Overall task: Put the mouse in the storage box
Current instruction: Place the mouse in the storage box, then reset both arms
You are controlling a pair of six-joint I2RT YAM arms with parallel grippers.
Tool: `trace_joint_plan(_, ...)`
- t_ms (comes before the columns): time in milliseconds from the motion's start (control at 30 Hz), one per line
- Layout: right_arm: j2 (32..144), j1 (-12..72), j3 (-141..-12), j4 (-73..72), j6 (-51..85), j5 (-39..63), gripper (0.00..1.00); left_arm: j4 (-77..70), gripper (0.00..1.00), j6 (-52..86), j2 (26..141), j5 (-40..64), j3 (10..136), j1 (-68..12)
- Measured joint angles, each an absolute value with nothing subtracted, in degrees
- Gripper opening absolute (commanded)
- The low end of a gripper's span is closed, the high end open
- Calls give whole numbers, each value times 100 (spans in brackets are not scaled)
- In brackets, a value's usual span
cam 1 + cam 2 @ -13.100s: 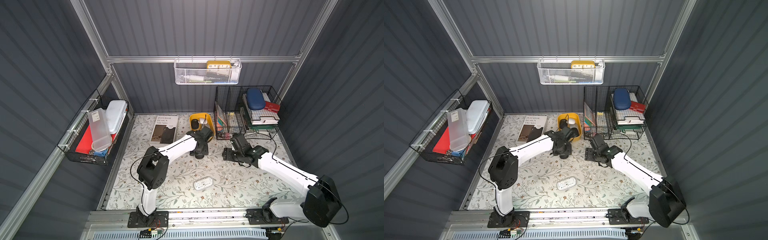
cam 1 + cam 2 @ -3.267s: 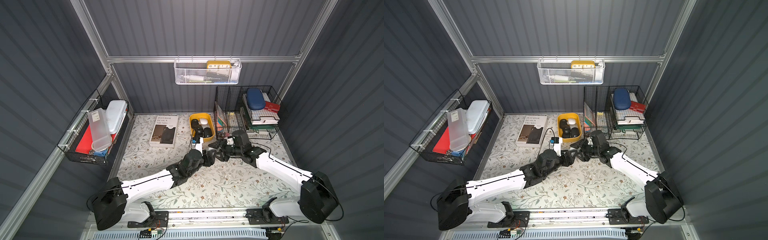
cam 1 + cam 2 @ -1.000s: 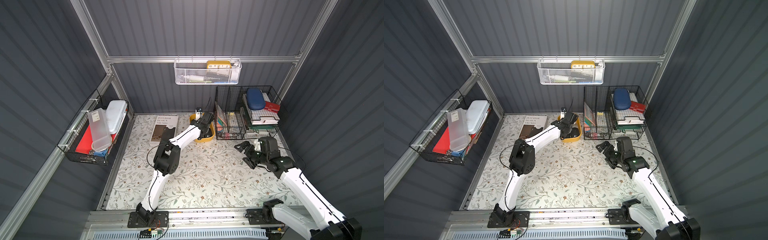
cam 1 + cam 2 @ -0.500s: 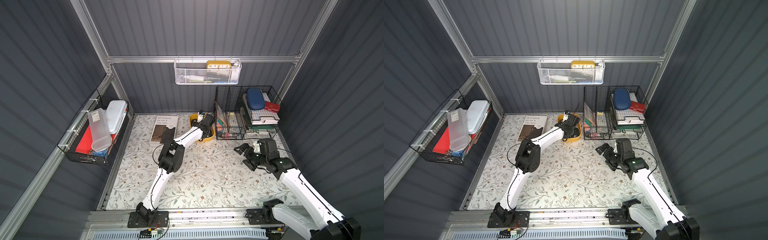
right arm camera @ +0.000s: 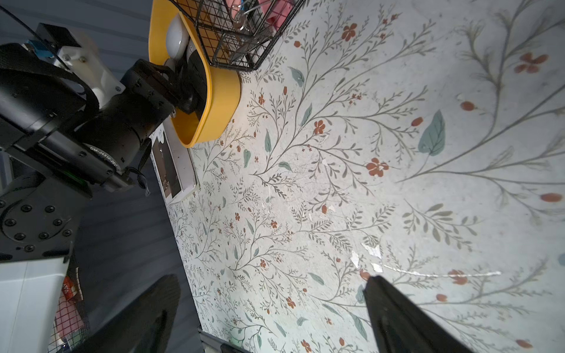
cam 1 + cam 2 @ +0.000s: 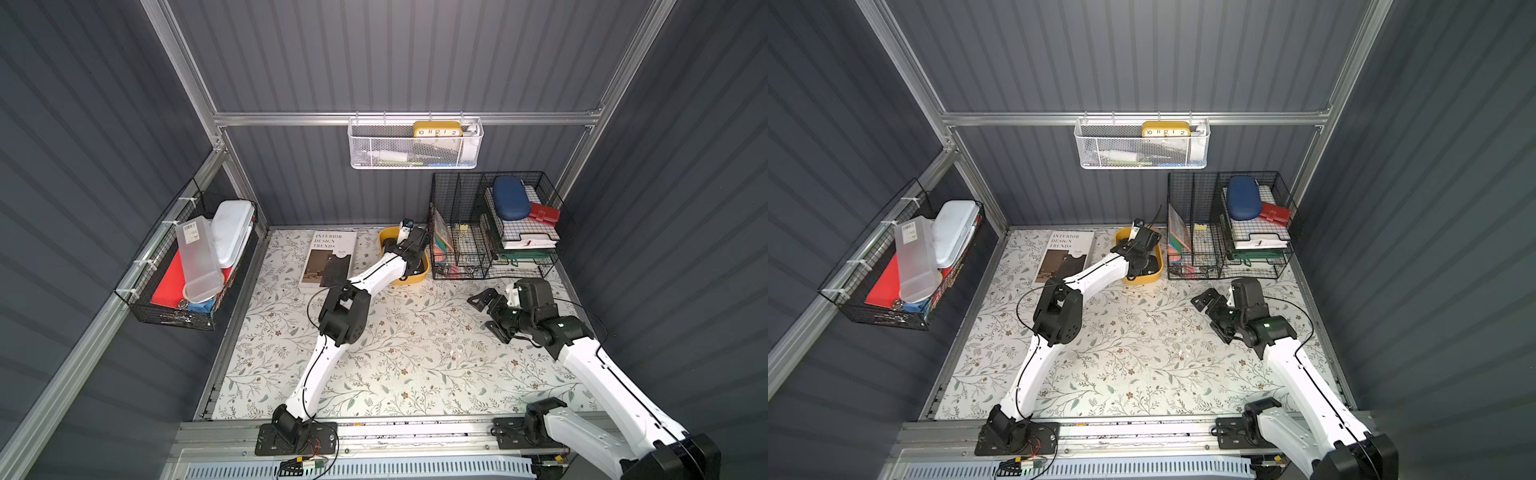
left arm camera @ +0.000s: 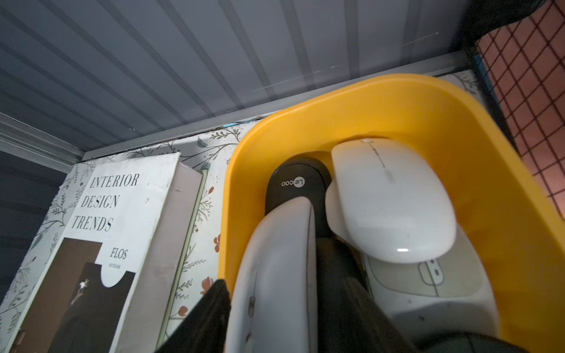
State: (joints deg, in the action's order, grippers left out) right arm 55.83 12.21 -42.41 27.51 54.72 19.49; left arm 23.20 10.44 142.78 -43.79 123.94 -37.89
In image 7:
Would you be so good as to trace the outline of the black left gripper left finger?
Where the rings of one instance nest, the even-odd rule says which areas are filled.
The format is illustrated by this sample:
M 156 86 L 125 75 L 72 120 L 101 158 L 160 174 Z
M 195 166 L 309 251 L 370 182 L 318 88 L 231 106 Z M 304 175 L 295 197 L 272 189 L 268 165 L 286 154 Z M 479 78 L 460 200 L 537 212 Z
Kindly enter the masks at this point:
M 223 352 L 230 309 L 226 282 L 218 279 L 157 352 Z

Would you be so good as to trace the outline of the white mouse blue accent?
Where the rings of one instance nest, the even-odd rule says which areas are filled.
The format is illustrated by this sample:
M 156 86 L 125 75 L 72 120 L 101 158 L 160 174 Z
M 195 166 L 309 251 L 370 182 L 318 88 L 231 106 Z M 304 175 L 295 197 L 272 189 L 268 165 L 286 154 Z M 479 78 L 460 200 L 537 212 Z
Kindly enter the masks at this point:
M 326 192 L 330 229 L 350 246 L 388 263 L 434 260 L 456 242 L 450 197 L 426 160 L 385 138 L 333 147 Z

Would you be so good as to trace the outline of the grey computer mouse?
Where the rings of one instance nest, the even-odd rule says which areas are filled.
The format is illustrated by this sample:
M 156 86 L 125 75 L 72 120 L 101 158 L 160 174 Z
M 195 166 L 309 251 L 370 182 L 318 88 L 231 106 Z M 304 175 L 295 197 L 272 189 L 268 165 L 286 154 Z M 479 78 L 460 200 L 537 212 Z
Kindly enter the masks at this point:
M 396 264 L 363 256 L 363 264 L 377 306 L 410 341 L 450 332 L 499 335 L 491 284 L 463 229 L 438 259 Z

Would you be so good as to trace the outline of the black mouse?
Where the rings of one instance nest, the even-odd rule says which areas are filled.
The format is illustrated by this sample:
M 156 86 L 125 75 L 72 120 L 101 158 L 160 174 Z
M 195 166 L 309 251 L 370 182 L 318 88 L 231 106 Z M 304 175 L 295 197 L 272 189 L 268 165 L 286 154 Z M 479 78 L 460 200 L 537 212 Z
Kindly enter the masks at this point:
M 313 205 L 316 237 L 331 238 L 325 197 L 332 179 L 328 168 L 313 157 L 295 156 L 279 166 L 269 179 L 265 215 L 296 197 L 306 197 Z
M 528 353 L 507 341 L 472 332 L 453 332 L 428 338 L 418 345 L 422 352 Z

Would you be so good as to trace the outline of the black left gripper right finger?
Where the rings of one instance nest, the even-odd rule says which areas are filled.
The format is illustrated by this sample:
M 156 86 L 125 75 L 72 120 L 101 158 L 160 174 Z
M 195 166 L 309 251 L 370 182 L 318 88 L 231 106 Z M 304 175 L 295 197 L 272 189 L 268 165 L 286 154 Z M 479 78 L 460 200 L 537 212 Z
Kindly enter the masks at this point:
M 319 352 L 417 352 L 363 285 L 348 246 L 316 240 Z

